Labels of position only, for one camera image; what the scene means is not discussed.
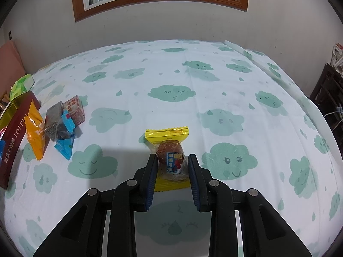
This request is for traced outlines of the yellow round cake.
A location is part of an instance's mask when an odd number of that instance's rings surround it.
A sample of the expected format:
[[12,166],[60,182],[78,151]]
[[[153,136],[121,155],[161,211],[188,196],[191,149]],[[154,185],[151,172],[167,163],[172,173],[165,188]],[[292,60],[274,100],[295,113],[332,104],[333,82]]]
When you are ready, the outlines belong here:
[[187,159],[181,142],[189,135],[188,127],[147,129],[145,139],[153,145],[158,158],[156,192],[180,190],[190,187]]

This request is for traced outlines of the blue snack packet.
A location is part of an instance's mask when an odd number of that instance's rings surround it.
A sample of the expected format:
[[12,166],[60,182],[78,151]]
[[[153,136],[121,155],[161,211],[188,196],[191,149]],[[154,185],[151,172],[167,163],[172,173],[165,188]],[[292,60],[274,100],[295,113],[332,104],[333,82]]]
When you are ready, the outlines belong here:
[[63,110],[56,126],[55,149],[67,160],[72,156],[75,128],[71,115],[67,110]]

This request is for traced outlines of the grey seaweed snack packet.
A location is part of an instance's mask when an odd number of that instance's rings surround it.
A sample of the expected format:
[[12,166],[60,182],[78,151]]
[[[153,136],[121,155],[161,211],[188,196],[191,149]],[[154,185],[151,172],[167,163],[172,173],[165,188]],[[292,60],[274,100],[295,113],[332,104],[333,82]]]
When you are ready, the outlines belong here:
[[71,133],[67,130],[63,120],[64,108],[61,101],[54,104],[47,110],[45,117],[45,134],[55,142],[57,140],[65,140],[71,137]]

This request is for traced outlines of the orange snack packet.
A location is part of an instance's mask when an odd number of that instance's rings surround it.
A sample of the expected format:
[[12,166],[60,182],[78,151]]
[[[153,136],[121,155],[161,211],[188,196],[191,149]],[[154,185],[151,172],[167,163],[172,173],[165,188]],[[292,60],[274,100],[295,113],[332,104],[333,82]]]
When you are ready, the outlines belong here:
[[45,123],[35,106],[34,100],[30,103],[24,121],[26,125],[27,140],[33,149],[35,158],[40,161],[43,159],[46,147]]

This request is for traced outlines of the cloud-patterned white tablecloth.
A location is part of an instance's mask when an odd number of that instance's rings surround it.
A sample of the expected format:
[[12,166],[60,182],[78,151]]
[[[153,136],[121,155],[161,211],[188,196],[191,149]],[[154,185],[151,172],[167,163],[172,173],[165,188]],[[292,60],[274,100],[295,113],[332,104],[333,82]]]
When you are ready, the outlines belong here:
[[342,229],[342,156],[320,110],[264,53],[235,43],[129,42],[37,71],[40,114],[78,99],[36,159],[27,139],[1,190],[1,229],[33,256],[90,188],[106,191],[159,156],[152,205],[134,215],[139,256],[207,256],[211,215],[197,211],[187,158],[230,188],[255,188],[313,256]]

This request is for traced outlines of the gold red toffee tin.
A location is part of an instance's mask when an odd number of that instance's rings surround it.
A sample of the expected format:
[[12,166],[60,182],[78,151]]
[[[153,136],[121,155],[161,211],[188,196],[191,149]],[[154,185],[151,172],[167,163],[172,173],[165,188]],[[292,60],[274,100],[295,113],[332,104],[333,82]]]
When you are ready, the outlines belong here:
[[14,98],[1,113],[1,188],[7,189],[19,145],[26,133],[24,117],[28,114],[31,102],[39,110],[40,103],[32,91]]

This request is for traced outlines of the dark wooden cabinet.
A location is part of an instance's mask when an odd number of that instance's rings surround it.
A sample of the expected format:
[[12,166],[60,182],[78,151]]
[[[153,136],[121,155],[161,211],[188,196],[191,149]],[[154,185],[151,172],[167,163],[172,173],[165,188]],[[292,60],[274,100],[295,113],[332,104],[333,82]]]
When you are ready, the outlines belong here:
[[310,100],[324,115],[336,141],[342,143],[342,77],[329,63],[310,95]]

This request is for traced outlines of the green tissue pack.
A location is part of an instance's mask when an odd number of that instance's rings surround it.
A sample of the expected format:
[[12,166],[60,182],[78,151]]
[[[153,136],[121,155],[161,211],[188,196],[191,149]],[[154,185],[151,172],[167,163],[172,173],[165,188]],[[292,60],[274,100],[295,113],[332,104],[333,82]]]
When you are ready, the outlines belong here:
[[11,87],[9,95],[10,101],[20,96],[21,94],[30,91],[34,84],[35,81],[31,74],[26,74],[23,77],[19,78]]

